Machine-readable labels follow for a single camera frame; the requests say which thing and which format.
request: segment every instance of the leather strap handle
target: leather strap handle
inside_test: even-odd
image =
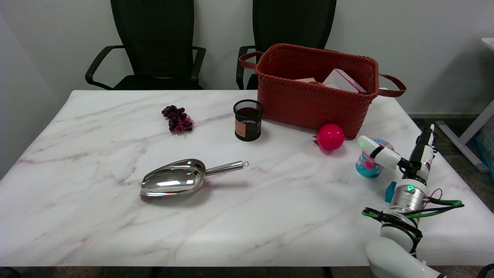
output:
[[[251,53],[244,54],[244,55],[240,56],[239,64],[240,64],[240,66],[242,66],[243,68],[246,68],[246,69],[255,69],[256,64],[251,63],[251,62],[247,62],[246,60],[250,59],[252,57],[261,56],[262,54],[264,54],[264,52],[260,52],[260,51],[254,51]]]
[[[396,85],[396,87],[398,87],[399,90],[395,91],[395,90],[379,89],[378,95],[387,96],[387,97],[399,97],[402,96],[407,91],[407,86],[405,86],[403,82],[398,80],[398,78],[387,74],[379,74],[379,75],[393,82]]]

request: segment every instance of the white wall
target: white wall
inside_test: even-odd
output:
[[[236,89],[238,48],[253,44],[251,0],[196,0],[194,44],[207,48],[206,89]],[[479,113],[494,99],[492,0],[338,0],[327,48],[373,57],[409,88],[408,113]],[[0,1],[0,177],[118,37],[109,0]],[[114,50],[95,79],[131,74]]]

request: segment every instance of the white marble tabletop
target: white marble tabletop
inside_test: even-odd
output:
[[[398,171],[375,180],[354,165],[356,140],[330,155],[315,131],[264,121],[261,137],[234,135],[233,104],[255,91],[74,91],[0,182],[1,266],[364,266]],[[163,107],[195,121],[172,135]],[[360,134],[410,154],[420,131],[396,100],[374,100]],[[208,178],[184,198],[141,198],[144,175],[198,158],[250,166]],[[423,219],[417,253],[432,265],[494,262],[494,216],[437,154],[428,183],[464,208]]]

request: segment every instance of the red ball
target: red ball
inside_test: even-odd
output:
[[[343,129],[335,124],[329,124],[321,127],[317,132],[317,144],[321,149],[326,151],[336,150],[345,141]]]

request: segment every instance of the stainless steel scoop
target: stainless steel scoop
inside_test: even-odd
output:
[[[194,193],[203,186],[206,176],[240,170],[244,166],[248,166],[248,162],[237,161],[206,170],[201,160],[180,160],[147,174],[142,180],[141,195],[169,196]]]

